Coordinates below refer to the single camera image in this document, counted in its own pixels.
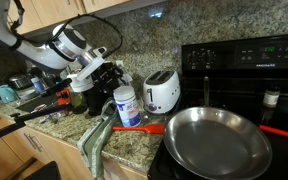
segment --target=small bottle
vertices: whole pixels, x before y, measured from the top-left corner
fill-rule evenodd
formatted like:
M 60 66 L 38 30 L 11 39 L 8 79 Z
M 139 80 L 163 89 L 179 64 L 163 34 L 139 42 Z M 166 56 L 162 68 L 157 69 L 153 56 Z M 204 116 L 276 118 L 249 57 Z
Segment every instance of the small bottle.
M 263 105 L 268 108 L 275 108 L 279 96 L 280 87 L 275 83 L 271 83 L 265 91 Z
M 136 127 L 141 123 L 135 92 L 132 86 L 114 90 L 114 99 L 124 127 Z
M 41 93 L 44 91 L 44 87 L 37 77 L 32 78 L 31 81 L 32 81 L 37 92 Z

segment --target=kitchen towel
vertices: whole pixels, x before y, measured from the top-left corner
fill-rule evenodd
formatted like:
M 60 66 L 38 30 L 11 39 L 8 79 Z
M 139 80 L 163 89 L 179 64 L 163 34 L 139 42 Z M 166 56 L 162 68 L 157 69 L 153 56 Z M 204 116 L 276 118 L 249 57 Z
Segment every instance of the kitchen towel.
M 104 177 L 101 151 L 111 135 L 113 125 L 118 121 L 118 112 L 112 98 L 105 102 L 101 118 L 95 123 L 95 127 L 89 128 L 77 143 L 84 163 L 90 169 L 94 179 Z

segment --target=white toaster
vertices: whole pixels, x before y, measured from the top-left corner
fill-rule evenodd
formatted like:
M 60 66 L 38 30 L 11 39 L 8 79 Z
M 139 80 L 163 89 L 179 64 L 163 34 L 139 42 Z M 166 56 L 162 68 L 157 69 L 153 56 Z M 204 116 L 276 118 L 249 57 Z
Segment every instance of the white toaster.
M 157 71 L 149 75 L 143 84 L 144 108 L 153 114 L 172 110 L 181 94 L 176 71 Z

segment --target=frying pan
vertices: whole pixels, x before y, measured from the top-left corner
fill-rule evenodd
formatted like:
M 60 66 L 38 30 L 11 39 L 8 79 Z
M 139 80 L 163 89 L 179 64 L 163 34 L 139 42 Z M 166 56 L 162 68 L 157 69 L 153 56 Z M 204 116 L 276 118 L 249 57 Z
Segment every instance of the frying pan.
M 165 128 L 164 143 L 184 168 L 208 179 L 254 179 L 272 160 L 272 148 L 257 126 L 233 112 L 209 106 L 209 80 L 204 78 L 205 107 L 175 114 Z

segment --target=stove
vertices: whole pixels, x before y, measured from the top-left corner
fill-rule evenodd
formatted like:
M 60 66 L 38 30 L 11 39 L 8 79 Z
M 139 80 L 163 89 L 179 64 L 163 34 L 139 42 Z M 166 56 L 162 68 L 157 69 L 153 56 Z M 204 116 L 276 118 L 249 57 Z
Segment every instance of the stove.
M 244 116 L 256 125 L 288 131 L 288 35 L 183 45 L 182 75 L 182 95 L 174 113 L 204 106 L 203 80 L 208 76 L 212 107 Z M 262 105 L 271 83 L 281 88 L 276 108 Z M 257 179 L 288 179 L 288 138 L 265 135 L 273 159 Z M 204 179 L 174 160 L 163 141 L 147 176 L 152 180 Z

